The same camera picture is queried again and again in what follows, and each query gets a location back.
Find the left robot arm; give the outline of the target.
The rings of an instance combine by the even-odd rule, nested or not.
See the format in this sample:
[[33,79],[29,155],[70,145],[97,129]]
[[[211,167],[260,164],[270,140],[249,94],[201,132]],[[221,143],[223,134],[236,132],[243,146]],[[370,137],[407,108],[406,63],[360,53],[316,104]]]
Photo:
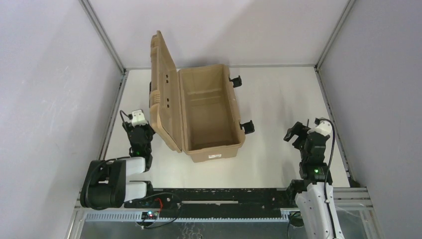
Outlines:
[[119,208],[124,202],[146,196],[146,182],[130,183],[127,178],[151,168],[151,141],[155,131],[148,122],[122,125],[130,143],[129,155],[90,162],[80,194],[84,208]]

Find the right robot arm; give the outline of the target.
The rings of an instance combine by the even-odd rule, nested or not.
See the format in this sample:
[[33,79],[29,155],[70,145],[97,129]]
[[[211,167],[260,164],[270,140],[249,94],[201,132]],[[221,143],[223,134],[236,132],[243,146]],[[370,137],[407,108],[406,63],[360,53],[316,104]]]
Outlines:
[[299,211],[294,213],[304,223],[310,239],[342,239],[335,203],[330,167],[335,146],[333,123],[316,118],[311,128],[296,122],[289,128],[284,141],[296,140],[293,147],[300,152],[299,180],[292,180],[288,193]]

